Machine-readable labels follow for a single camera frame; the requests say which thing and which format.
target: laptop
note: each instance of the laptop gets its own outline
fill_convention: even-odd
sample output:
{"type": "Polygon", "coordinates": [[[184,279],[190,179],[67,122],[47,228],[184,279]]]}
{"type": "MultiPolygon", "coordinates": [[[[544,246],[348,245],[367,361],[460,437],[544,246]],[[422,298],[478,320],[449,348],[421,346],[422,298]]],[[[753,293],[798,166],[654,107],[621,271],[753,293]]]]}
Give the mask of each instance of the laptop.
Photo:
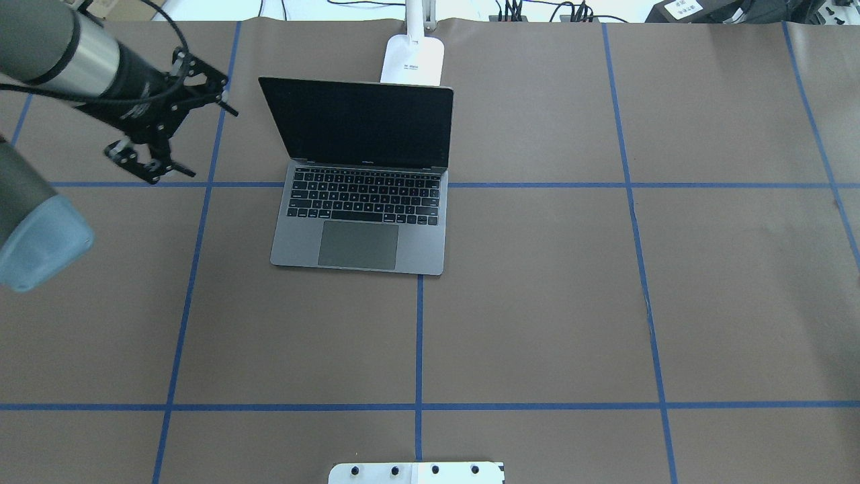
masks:
{"type": "Polygon", "coordinates": [[[259,81],[290,156],[272,264],[441,274],[453,90],[259,81]]]}

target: black key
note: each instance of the black key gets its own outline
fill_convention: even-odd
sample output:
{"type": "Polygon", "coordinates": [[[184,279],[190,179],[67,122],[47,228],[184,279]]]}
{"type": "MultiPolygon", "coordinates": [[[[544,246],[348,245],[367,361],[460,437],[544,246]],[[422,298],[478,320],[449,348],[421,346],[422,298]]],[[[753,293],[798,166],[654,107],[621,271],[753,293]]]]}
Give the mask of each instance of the black key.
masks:
{"type": "Polygon", "coordinates": [[[340,220],[360,220],[363,222],[381,222],[382,214],[368,214],[365,212],[342,212],[335,210],[331,218],[340,220]]]}

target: trackpad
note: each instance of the trackpad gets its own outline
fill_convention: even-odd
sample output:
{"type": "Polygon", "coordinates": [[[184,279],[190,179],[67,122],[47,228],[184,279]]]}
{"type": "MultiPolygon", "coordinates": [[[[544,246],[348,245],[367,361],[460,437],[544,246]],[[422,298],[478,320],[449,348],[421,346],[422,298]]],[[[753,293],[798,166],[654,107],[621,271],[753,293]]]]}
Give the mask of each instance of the trackpad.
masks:
{"type": "Polygon", "coordinates": [[[316,261],[320,265],[393,270],[397,226],[326,221],[316,261]]]}

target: sticker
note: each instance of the sticker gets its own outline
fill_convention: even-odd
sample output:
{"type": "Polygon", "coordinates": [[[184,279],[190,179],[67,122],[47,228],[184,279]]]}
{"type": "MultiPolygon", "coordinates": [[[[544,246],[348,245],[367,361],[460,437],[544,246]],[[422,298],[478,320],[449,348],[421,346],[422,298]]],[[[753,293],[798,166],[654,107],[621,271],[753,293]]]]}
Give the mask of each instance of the sticker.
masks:
{"type": "Polygon", "coordinates": [[[667,3],[663,6],[666,7],[666,11],[675,17],[675,20],[681,20],[700,10],[704,10],[702,5],[699,5],[696,0],[675,0],[675,2],[667,3]]]}

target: laptop screen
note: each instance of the laptop screen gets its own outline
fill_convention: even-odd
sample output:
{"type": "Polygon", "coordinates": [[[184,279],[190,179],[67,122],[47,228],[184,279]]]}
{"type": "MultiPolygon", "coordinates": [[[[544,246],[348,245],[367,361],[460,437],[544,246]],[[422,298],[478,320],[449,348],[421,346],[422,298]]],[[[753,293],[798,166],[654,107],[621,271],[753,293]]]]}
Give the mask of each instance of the laptop screen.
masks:
{"type": "Polygon", "coordinates": [[[260,78],[291,158],[448,166],[453,91],[397,84],[260,78]]]}

